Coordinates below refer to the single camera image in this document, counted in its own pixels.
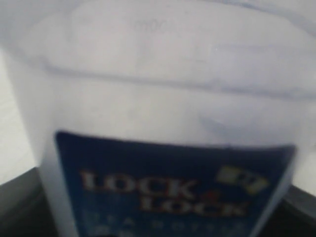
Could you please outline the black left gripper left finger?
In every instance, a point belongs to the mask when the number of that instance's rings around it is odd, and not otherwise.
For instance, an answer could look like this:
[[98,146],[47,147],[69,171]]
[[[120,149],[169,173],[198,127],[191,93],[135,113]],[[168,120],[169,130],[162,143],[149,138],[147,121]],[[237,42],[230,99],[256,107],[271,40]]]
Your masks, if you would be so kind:
[[0,235],[58,236],[37,168],[0,186]]

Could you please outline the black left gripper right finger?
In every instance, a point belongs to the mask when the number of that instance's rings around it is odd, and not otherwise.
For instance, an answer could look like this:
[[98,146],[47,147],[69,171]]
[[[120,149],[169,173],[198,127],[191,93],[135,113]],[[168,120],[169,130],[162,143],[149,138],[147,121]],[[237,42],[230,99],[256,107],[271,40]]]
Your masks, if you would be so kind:
[[291,186],[260,237],[316,237],[316,197]]

